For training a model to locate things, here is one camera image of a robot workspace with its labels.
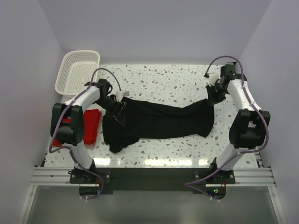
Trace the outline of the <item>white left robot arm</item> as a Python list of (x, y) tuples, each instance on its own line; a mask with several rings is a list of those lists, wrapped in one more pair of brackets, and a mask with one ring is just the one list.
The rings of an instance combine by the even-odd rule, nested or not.
[(112, 85), (106, 79), (88, 82), (83, 91), (64, 103), (52, 107), (49, 152), (62, 148), (69, 150), (74, 167), (81, 169), (80, 177), (86, 183), (96, 180), (97, 172), (92, 169), (93, 159), (87, 152), (83, 138), (85, 134), (84, 112), (93, 104), (102, 107), (108, 116), (125, 125), (126, 103), (109, 94)]

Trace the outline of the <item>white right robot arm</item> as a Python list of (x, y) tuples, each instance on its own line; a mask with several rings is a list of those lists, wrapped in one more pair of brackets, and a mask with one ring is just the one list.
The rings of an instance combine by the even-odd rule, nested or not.
[(254, 101), (247, 78), (236, 72), (235, 63), (222, 66), (219, 73), (206, 71), (204, 76), (209, 80), (206, 86), (208, 102), (215, 105), (230, 95), (238, 110), (229, 129), (229, 144), (209, 166), (209, 180), (219, 183), (225, 177), (224, 171), (233, 170), (243, 155), (265, 148), (269, 141), (271, 114), (262, 110)]

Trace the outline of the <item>black t shirt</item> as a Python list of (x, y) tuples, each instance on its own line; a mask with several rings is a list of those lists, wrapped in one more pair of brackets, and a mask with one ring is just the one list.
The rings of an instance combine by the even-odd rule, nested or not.
[(103, 139), (112, 153), (139, 139), (171, 139), (189, 135), (207, 137), (214, 125), (214, 107), (207, 99), (186, 107), (174, 107), (123, 98), (125, 125), (104, 116)]

